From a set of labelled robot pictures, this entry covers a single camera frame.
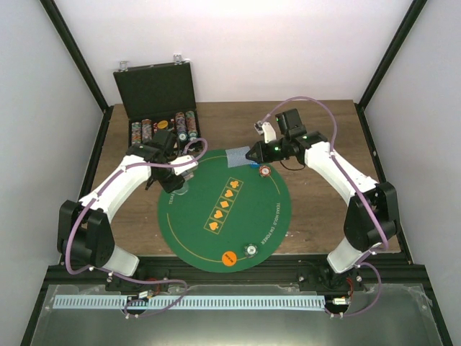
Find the clear acrylic dealer button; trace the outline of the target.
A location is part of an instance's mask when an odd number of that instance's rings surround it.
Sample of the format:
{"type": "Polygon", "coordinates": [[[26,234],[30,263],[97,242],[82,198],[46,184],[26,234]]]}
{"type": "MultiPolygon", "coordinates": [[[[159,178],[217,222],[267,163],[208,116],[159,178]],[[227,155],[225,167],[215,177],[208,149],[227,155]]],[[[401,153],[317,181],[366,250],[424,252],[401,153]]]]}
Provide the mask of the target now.
{"type": "Polygon", "coordinates": [[[179,188],[178,190],[175,190],[174,192],[175,192],[177,195],[184,195],[184,194],[186,194],[188,191],[189,191],[189,185],[184,184],[181,188],[179,188]]]}

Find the blue patterned card deck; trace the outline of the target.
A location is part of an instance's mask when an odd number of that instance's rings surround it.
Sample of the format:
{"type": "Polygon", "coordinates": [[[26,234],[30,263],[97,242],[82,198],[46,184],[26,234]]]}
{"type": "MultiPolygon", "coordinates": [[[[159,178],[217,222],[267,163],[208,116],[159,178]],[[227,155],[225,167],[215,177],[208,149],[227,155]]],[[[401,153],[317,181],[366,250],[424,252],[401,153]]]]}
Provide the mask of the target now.
{"type": "Polygon", "coordinates": [[[230,148],[225,150],[228,168],[241,167],[252,163],[251,160],[246,158],[249,152],[248,146],[239,148],[230,148]]]}

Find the orange small blind button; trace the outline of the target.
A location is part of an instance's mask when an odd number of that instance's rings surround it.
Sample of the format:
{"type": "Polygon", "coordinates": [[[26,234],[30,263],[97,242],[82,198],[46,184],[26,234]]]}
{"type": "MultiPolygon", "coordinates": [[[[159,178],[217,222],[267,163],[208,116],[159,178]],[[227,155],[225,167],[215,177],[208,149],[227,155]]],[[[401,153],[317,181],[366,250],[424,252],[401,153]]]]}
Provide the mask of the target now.
{"type": "Polygon", "coordinates": [[[226,251],[223,253],[221,261],[226,267],[232,267],[237,263],[238,258],[235,252],[226,251]]]}

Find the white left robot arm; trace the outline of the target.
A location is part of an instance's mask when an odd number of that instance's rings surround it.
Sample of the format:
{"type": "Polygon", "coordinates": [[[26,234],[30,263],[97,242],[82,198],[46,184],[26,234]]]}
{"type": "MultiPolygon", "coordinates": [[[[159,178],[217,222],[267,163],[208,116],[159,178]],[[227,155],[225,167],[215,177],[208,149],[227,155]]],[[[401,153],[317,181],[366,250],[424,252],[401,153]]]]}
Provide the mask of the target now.
{"type": "Polygon", "coordinates": [[[147,273],[138,267],[138,256],[116,245],[112,220],[140,185],[150,187],[157,182],[166,193],[183,190],[198,166],[200,157],[190,154],[198,142],[207,149],[207,141],[199,138],[176,154],[176,136],[158,130],[147,143],[133,144],[117,168],[88,195],[62,204],[57,248],[69,274],[97,269],[121,278],[132,291],[146,285],[147,273]]]}

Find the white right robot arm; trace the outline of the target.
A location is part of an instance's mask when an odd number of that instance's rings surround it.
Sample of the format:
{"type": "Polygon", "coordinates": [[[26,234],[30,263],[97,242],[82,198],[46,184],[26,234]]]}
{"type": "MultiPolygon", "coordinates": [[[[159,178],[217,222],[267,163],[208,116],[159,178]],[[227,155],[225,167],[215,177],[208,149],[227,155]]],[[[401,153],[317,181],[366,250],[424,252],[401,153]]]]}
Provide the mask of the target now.
{"type": "Polygon", "coordinates": [[[397,192],[389,182],[378,182],[352,166],[322,133],[308,131],[296,109],[278,114],[276,121],[277,130],[267,120],[255,123],[262,140],[249,149],[246,158],[261,167],[295,158],[324,178],[346,203],[344,238],[327,255],[329,266],[320,272],[322,286],[337,290],[346,281],[345,272],[387,250],[390,239],[398,234],[397,192]]]}

